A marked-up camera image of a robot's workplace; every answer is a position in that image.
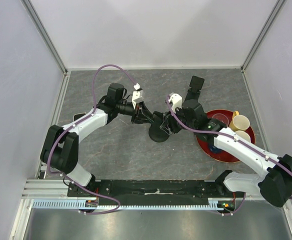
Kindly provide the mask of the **round base phone stand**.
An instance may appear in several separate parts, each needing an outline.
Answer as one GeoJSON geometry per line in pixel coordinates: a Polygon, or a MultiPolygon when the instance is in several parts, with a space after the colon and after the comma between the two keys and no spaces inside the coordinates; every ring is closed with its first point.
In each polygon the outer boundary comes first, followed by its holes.
{"type": "Polygon", "coordinates": [[[160,128],[159,125],[152,124],[148,130],[150,139],[156,143],[165,142],[170,135],[160,128]]]}

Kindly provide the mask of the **black phone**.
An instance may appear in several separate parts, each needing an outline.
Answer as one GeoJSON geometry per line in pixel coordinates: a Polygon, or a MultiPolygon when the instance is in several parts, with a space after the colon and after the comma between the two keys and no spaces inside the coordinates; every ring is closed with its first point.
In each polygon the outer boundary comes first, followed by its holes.
{"type": "Polygon", "coordinates": [[[159,111],[154,111],[152,116],[153,116],[153,123],[152,125],[158,125],[160,126],[161,123],[163,122],[163,117],[162,117],[163,112],[159,111]]]}

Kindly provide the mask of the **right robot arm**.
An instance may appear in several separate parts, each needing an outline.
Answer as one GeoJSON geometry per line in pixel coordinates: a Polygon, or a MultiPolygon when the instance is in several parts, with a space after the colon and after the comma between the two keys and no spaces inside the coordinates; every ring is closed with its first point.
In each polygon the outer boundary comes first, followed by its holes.
{"type": "Polygon", "coordinates": [[[207,123],[206,130],[193,129],[185,125],[177,116],[179,107],[175,107],[168,95],[165,100],[170,115],[185,130],[221,149],[254,170],[254,174],[231,171],[224,179],[215,184],[215,191],[221,197],[231,192],[243,192],[247,195],[261,196],[275,207],[281,208],[287,200],[292,200],[292,157],[279,157],[240,137],[229,127],[217,131],[214,123],[207,123]]]}

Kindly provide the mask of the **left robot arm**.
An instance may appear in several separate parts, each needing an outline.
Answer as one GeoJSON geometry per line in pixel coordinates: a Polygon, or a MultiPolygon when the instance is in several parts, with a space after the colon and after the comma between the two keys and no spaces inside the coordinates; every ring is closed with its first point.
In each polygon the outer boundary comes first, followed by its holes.
{"type": "Polygon", "coordinates": [[[79,145],[92,132],[109,124],[119,114],[131,117],[136,124],[149,123],[152,114],[144,105],[144,91],[134,86],[131,101],[125,100],[127,90],[122,84],[112,83],[97,105],[88,113],[64,126],[52,125],[47,132],[40,160],[72,179],[85,197],[96,191],[95,176],[79,164],[79,145]]]}

